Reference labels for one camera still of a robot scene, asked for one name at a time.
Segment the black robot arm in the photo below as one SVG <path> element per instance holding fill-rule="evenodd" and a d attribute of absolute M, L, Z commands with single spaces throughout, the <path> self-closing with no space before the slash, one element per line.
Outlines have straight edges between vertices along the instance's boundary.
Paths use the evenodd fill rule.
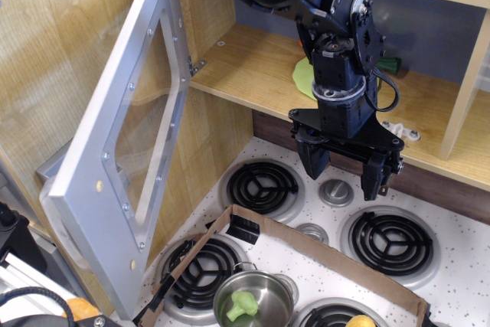
<path fill-rule="evenodd" d="M 293 109 L 292 135 L 306 173 L 317 178 L 337 153 L 363 165 L 364 199 L 387 189 L 403 166 L 403 140 L 377 120 L 378 68 L 384 37 L 378 32 L 371 0 L 241 0 L 259 11 L 296 23 L 312 65 L 315 109 Z"/>

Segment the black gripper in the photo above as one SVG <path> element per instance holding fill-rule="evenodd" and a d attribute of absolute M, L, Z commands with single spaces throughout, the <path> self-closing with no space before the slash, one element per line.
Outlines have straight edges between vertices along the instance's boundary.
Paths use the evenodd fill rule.
<path fill-rule="evenodd" d="M 371 115 L 351 138 L 337 137 L 321 128 L 318 109 L 292 109 L 292 137 L 306 174 L 317 179 L 330 165 L 330 154 L 338 153 L 363 163 L 361 189 L 365 201 L 386 196 L 391 169 L 401 169 L 404 141 L 385 129 Z"/>

